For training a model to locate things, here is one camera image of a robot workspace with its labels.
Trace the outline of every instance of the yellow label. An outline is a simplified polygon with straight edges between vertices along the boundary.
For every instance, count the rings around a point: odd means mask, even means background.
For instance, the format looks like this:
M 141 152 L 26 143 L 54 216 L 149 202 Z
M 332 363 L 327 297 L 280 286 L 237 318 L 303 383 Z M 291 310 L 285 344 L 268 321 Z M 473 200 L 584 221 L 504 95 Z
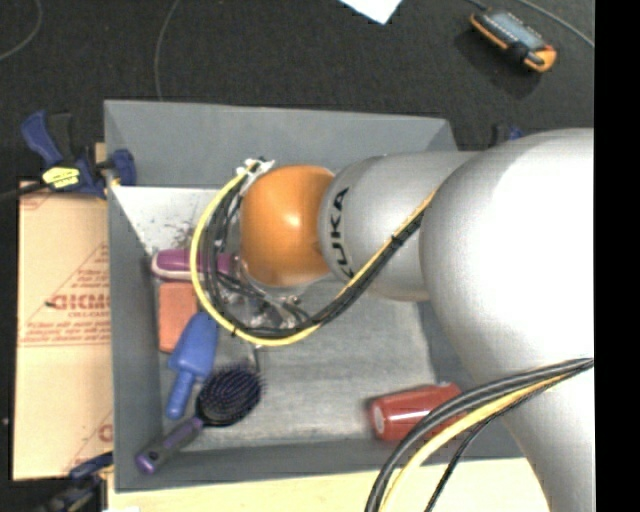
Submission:
M 42 175 L 42 179 L 54 188 L 64 188 L 79 183 L 79 176 L 80 171 L 75 167 L 52 167 Z

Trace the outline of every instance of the gray bin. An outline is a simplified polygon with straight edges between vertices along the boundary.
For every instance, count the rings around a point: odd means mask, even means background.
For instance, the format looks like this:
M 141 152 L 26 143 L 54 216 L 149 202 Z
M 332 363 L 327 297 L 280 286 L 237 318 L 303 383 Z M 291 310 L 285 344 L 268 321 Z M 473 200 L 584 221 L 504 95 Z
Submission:
M 157 349 L 153 251 L 188 231 L 246 158 L 338 172 L 371 156 L 456 147 L 446 121 L 412 116 L 107 101 L 105 122 L 107 151 L 129 149 L 139 183 L 109 194 L 117 491 L 376 469 L 392 446 L 372 436 L 369 399 L 438 378 L 471 385 L 428 303 L 365 295 L 304 341 L 261 355 L 266 393 L 245 420 L 205 429 L 155 475 L 139 473 L 135 454 L 175 425 L 163 415 L 175 374 Z M 334 285 L 312 301 L 326 303 Z M 221 330 L 216 364 L 241 357 L 242 343 Z M 500 425 L 470 451 L 518 453 Z

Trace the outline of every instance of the clamp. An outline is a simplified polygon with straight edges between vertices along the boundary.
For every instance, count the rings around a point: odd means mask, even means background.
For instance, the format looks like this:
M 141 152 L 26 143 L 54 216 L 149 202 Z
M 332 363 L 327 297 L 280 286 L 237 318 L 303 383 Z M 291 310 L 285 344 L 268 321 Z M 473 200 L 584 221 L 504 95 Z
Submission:
M 85 150 L 75 156 L 71 149 L 71 115 L 44 110 L 31 114 L 21 125 L 27 146 L 44 160 L 42 181 L 54 192 L 78 192 L 106 199 L 107 182 L 103 171 L 113 169 L 121 185 L 136 184 L 136 167 L 127 149 L 114 151 L 105 162 L 95 163 Z

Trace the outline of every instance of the red object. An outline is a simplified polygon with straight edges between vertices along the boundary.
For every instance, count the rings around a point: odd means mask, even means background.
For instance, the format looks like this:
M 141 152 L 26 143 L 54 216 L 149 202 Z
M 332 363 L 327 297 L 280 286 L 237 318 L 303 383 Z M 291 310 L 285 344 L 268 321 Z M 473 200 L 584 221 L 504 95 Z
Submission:
M 198 298 L 190 282 L 162 283 L 158 289 L 158 348 L 172 353 L 191 317 Z
M 385 441 L 397 441 L 404 438 L 433 409 L 460 393 L 462 391 L 456 384 L 447 382 L 387 395 L 371 403 L 369 420 L 377 437 Z M 458 419 L 459 416 L 446 421 L 427 436 L 442 431 Z

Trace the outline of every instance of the wire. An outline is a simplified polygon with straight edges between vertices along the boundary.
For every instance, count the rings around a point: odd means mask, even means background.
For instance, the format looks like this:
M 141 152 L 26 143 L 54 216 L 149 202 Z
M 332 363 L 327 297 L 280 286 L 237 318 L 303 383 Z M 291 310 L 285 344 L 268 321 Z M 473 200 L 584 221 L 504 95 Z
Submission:
M 580 32 L 577 28 L 575 28 L 573 25 L 567 23 L 566 21 L 564 21 L 559 16 L 556 16 L 552 12 L 549 12 L 546 9 L 543 9 L 542 7 L 540 7 L 539 5 L 536 5 L 536 4 L 532 3 L 532 2 L 529 2 L 528 0 L 513 0 L 513 1 L 521 3 L 522 5 L 526 5 L 527 7 L 529 7 L 529 9 L 533 9 L 534 11 L 542 14 L 543 16 L 546 16 L 550 20 L 555 21 L 556 23 L 558 23 L 562 27 L 566 28 L 570 32 L 573 32 L 573 34 L 575 34 L 580 39 L 582 39 L 591 48 L 595 49 L 596 44 L 591 39 L 589 39 L 586 35 L 584 35 L 582 32 Z
M 437 487 L 433 491 L 433 494 L 431 495 L 431 498 L 429 499 L 429 503 L 427 503 L 427 507 L 424 509 L 424 512 L 433 512 L 433 509 L 436 506 L 438 498 L 440 498 L 440 496 L 442 495 L 442 491 L 444 491 L 444 488 L 447 485 L 447 482 L 451 478 L 451 475 L 453 475 L 453 471 L 456 469 L 458 462 L 462 458 L 462 454 L 473 442 L 473 440 L 476 437 L 478 437 L 478 434 L 482 432 L 482 430 L 487 424 L 488 422 L 480 423 L 476 425 L 474 429 L 469 433 L 469 435 L 465 438 L 465 440 L 462 442 L 462 444 L 458 447 L 458 449 L 456 450 L 456 453 L 454 453 L 453 457 L 451 457 L 451 460 L 447 465 L 447 469 L 442 474 L 442 477 L 440 478 L 440 481 L 438 482 Z
M 429 432 L 443 422 L 464 413 L 470 408 L 485 405 L 496 397 L 534 384 L 541 379 L 566 374 L 567 372 L 584 371 L 593 367 L 593 364 L 593 359 L 575 359 L 511 375 L 471 389 L 437 407 L 409 431 L 384 463 L 371 487 L 365 512 L 377 512 L 379 510 L 378 507 L 382 501 L 382 496 L 397 465 L 413 449 L 416 442 L 424 439 Z
M 20 196 L 25 194 L 30 194 L 31 192 L 36 192 L 38 190 L 42 190 L 43 188 L 48 187 L 46 183 L 31 183 L 29 185 L 24 185 L 20 188 L 14 188 L 12 190 L 8 190 L 6 192 L 2 192 L 0 194 L 0 203 L 4 203 L 10 199 L 17 199 Z
M 478 9 L 480 9 L 481 11 L 488 11 L 489 7 L 487 5 L 484 5 L 481 2 L 477 2 L 476 0 L 464 0 L 465 2 L 477 7 Z
M 265 346 L 283 346 L 296 343 L 321 326 L 326 325 L 330 321 L 341 315 L 349 308 L 371 284 L 373 279 L 380 273 L 384 265 L 402 246 L 402 244 L 420 227 L 422 216 L 427 206 L 435 196 L 433 191 L 396 229 L 389 239 L 385 241 L 382 247 L 369 259 L 365 265 L 351 278 L 351 280 L 338 292 L 333 301 L 324 307 L 321 311 L 311 317 L 305 318 L 294 327 L 287 328 L 251 328 L 231 313 L 224 310 L 224 301 L 221 297 L 219 288 L 219 280 L 213 279 L 211 272 L 204 272 L 205 285 L 211 300 L 207 296 L 205 289 L 200 282 L 200 272 L 197 268 L 198 254 L 204 252 L 204 260 L 209 261 L 212 268 L 216 264 L 216 256 L 219 248 L 224 245 L 224 240 L 219 240 L 219 236 L 227 229 L 227 220 L 229 215 L 223 215 L 222 212 L 229 208 L 230 204 L 234 208 L 239 204 L 234 203 L 237 194 L 244 188 L 245 181 L 253 177 L 252 167 L 243 169 L 231 181 L 229 181 L 207 205 L 205 211 L 201 215 L 198 224 L 193 233 L 190 254 L 190 270 L 192 283 L 203 308 L 227 330 L 231 331 L 246 341 L 257 345 Z M 209 243 L 205 243 L 204 250 L 201 247 L 201 241 L 209 238 Z
M 448 441 L 458 434 L 464 432 L 468 428 L 486 420 L 489 417 L 495 417 L 509 406 L 520 404 L 521 400 L 530 396 L 537 390 L 548 387 L 550 384 L 557 383 L 562 380 L 564 375 L 551 377 L 536 384 L 532 384 L 523 389 L 512 391 L 511 393 L 493 400 L 492 402 L 477 408 L 473 412 L 464 416 L 453 425 L 431 438 L 416 454 L 411 457 L 407 465 L 400 471 L 397 478 L 389 489 L 388 494 L 382 501 L 380 512 L 388 512 L 391 509 L 394 500 L 397 499 L 400 490 L 406 485 L 409 477 L 439 448 L 444 446 Z
M 35 26 L 31 30 L 31 33 L 21 43 L 14 46 L 13 48 L 11 48 L 11 50 L 6 51 L 5 53 L 0 53 L 0 62 L 18 53 L 25 46 L 27 46 L 34 37 L 36 37 L 38 32 L 40 32 L 40 27 L 42 27 L 42 14 L 43 14 L 42 4 L 40 3 L 40 0 L 33 0 L 33 3 L 36 5 L 36 8 L 38 9 L 38 19 L 36 21 Z
M 481 11 L 488 11 L 489 10 L 489 7 L 487 5 L 481 3 L 481 2 L 479 2 L 477 0 L 464 0 L 464 1 L 469 3 L 469 4 L 471 4 L 471 5 L 473 5 L 473 6 L 475 6 L 475 7 L 477 7 Z M 582 41 L 587 43 L 591 48 L 595 49 L 596 44 L 591 39 L 589 39 L 585 34 L 580 32 L 577 28 L 575 28 L 573 25 L 571 25 L 570 23 L 566 22 L 565 20 L 563 20 L 559 16 L 553 14 L 550 11 L 547 11 L 546 9 L 540 7 L 537 4 L 529 2 L 529 0 L 512 0 L 512 1 L 518 2 L 518 3 L 528 7 L 529 9 L 533 9 L 537 13 L 542 14 L 543 16 L 546 16 L 550 20 L 555 21 L 556 23 L 558 23 L 562 27 L 564 27 L 567 30 L 569 30 L 570 32 L 572 32 L 574 35 L 578 36 L 580 39 L 582 39 Z
M 156 95 L 158 96 L 158 99 L 160 101 L 164 101 L 164 98 L 162 97 L 162 89 L 160 88 L 160 50 L 162 48 L 164 34 L 167 31 L 169 22 L 171 21 L 171 18 L 173 18 L 173 13 L 178 7 L 178 4 L 180 4 L 180 0 L 175 0 L 175 2 L 173 2 L 171 9 L 169 9 L 166 18 L 164 19 L 164 23 L 162 24 L 162 28 L 160 29 L 160 33 L 158 34 L 158 39 L 156 40 L 156 50 L 153 56 L 153 78 L 156 86 Z

